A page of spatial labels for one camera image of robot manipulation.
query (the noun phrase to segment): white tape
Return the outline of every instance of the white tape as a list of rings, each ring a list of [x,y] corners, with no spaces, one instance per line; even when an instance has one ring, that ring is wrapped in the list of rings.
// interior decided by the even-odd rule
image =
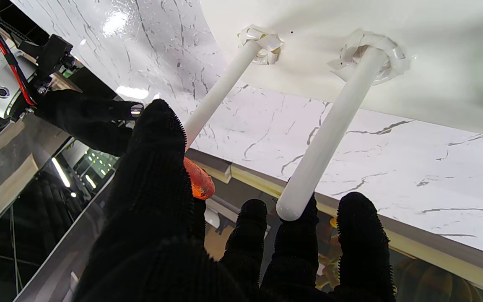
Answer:
[[[238,33],[238,39],[242,46],[247,41],[253,40],[262,47],[262,50],[257,53],[257,56],[253,60],[253,63],[258,65],[274,64],[278,59],[280,47],[283,44],[283,41],[276,34],[263,32],[260,29],[256,29],[255,25],[250,25]]]
[[[357,63],[354,61],[354,54],[363,46],[381,49],[389,58],[389,61],[383,64],[372,85],[381,84],[398,75],[402,75],[410,67],[409,60],[406,59],[400,47],[391,39],[357,29],[347,37],[344,47],[340,50],[340,58],[328,63],[333,68],[332,72],[347,82],[357,67]]]

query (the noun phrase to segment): red cable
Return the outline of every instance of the red cable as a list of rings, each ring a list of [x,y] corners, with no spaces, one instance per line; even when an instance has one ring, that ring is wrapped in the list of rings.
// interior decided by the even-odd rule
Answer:
[[[0,40],[0,50],[1,50],[1,53],[3,55],[6,55],[6,54],[8,54],[8,52],[6,51],[6,48],[3,46],[3,43],[4,42]],[[36,104],[29,97],[29,94],[27,93],[27,90],[25,88],[25,85],[23,84],[23,82],[20,80],[20,77],[18,76],[18,71],[16,70],[16,66],[10,65],[10,68],[12,70],[12,73],[14,74],[14,77],[16,78],[16,81],[18,81],[18,84],[20,85],[20,90],[21,90],[21,93],[23,94],[23,97],[25,98],[25,101],[29,105],[35,106]]]

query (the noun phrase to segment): white rod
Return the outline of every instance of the white rod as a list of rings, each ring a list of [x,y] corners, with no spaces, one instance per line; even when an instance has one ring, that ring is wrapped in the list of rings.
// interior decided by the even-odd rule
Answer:
[[[247,41],[226,68],[225,74],[217,80],[201,104],[190,115],[184,125],[187,136],[186,151],[261,49],[262,47],[255,41]]]
[[[277,213],[284,220],[293,221],[303,214],[386,59],[382,50],[373,47],[368,48],[361,57],[354,75],[340,92],[277,202]]]

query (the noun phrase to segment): orange piece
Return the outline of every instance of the orange piece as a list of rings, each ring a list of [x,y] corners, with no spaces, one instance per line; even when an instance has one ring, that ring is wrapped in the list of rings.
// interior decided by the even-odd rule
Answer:
[[[333,217],[331,218],[331,220],[329,221],[330,225],[333,226],[334,228],[338,228],[338,224],[337,224],[337,218],[336,217]]]
[[[194,162],[184,157],[184,166],[187,173],[190,175],[191,188],[193,190],[193,197],[206,200],[212,197],[215,193],[215,185],[211,177],[197,166]]]

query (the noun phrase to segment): marble pattern surface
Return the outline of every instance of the marble pattern surface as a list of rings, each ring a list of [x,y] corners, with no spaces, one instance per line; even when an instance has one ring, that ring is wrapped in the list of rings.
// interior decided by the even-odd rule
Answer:
[[[164,98],[182,122],[228,64],[199,1],[13,2],[123,98]],[[239,82],[192,147],[287,180],[331,106]],[[354,190],[384,216],[483,250],[483,134],[360,110],[317,187]]]

